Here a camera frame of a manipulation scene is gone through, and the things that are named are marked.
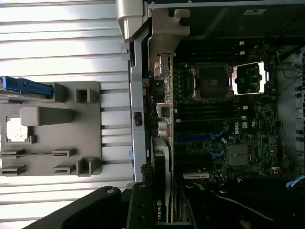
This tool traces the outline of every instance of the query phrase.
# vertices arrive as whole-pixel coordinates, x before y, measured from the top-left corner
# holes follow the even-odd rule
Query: circuit board
[[[174,66],[175,163],[213,183],[277,176],[276,94],[258,92],[252,65],[238,69],[234,95],[231,73],[227,64]]]

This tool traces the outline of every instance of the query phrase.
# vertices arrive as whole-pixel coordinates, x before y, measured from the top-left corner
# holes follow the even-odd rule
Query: blue pcie slot
[[[0,77],[0,89],[18,91],[21,95],[41,94],[52,98],[53,87],[43,83],[34,82],[24,78],[12,78],[8,76]]]
[[[194,141],[212,141],[220,137],[224,131],[219,134],[203,134],[203,135],[176,135],[175,142],[194,142]]]

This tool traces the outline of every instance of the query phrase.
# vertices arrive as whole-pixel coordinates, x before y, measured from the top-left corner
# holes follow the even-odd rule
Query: motherboard
[[[188,172],[205,171],[211,183],[277,176],[277,95],[267,88],[275,87],[270,83],[260,92],[265,76],[258,64],[176,64],[173,69],[175,164]]]

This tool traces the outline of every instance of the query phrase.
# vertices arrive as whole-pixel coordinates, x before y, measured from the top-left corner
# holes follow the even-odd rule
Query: blue cable
[[[304,179],[305,176],[304,175],[301,175],[299,176],[297,179],[295,180],[292,180],[292,181],[289,181],[287,184],[286,184],[286,187],[289,189],[290,187],[293,187],[296,183],[298,183],[300,180]]]

